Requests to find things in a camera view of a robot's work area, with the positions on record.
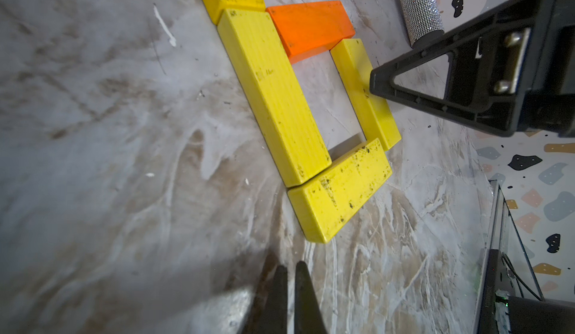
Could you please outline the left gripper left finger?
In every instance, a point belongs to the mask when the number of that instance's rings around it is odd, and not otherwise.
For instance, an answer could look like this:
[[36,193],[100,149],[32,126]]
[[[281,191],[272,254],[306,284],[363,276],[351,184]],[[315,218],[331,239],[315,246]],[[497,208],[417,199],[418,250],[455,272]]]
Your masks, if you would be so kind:
[[288,270],[283,265],[262,273],[242,333],[288,332],[287,276]]

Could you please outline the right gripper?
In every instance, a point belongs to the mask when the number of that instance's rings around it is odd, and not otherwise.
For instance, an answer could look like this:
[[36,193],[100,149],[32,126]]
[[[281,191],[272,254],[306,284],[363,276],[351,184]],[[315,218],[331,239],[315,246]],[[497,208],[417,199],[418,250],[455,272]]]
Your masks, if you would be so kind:
[[[440,97],[398,83],[446,57]],[[371,72],[370,92],[496,136],[574,136],[574,0],[509,0]]]

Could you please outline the orange block diagonal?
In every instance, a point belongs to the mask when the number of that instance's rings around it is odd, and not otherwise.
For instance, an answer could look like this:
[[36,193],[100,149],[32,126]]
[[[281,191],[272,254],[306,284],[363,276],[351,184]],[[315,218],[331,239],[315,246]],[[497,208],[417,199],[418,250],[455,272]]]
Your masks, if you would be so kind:
[[267,12],[292,64],[330,51],[341,40],[355,35],[338,0],[272,6]]

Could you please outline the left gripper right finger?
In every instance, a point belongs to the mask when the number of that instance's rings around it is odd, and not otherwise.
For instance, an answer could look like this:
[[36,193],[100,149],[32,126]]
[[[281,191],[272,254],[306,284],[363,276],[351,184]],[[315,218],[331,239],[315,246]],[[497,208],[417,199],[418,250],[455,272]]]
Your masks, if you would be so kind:
[[300,261],[296,265],[294,289],[294,332],[297,334],[328,334],[308,266],[304,261]]

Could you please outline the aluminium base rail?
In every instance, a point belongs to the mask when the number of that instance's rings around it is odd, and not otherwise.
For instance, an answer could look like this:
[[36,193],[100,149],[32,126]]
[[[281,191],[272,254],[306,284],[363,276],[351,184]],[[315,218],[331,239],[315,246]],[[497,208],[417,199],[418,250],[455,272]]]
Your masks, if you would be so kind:
[[474,333],[573,333],[574,305],[544,296],[499,183],[494,200]]

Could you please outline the glitter filled clear tube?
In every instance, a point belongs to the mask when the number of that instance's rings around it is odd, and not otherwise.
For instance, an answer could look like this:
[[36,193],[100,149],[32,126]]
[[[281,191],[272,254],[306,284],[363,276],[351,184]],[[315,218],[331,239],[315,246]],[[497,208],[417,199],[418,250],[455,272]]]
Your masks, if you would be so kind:
[[445,33],[436,0],[399,0],[410,45],[427,45]]

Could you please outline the yellow block top vertical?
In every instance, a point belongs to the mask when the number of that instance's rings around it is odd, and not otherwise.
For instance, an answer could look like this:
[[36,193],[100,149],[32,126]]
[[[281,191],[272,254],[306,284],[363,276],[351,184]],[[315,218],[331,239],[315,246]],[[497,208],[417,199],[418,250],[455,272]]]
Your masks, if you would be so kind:
[[307,241],[327,244],[392,175],[380,139],[358,145],[288,197]]

